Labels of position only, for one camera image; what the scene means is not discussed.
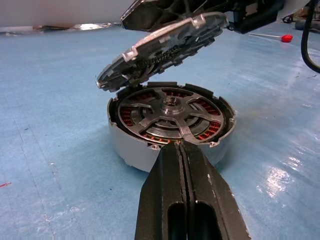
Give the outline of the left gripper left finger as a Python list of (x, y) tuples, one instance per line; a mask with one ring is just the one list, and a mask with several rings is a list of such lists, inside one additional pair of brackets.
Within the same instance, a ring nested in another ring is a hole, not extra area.
[(136, 240), (187, 239), (187, 197), (179, 145), (161, 148), (140, 192)]

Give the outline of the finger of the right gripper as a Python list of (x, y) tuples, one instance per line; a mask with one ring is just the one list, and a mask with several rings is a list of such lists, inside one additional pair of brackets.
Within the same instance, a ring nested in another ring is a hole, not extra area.
[(224, 7), (224, 0), (135, 0), (120, 22), (126, 30), (153, 32), (204, 12), (221, 12)]

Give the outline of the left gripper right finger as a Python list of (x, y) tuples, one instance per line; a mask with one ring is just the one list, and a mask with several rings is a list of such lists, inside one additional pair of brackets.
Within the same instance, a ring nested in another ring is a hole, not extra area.
[(249, 240), (250, 234), (222, 175), (195, 144), (179, 145), (188, 193), (190, 240)]

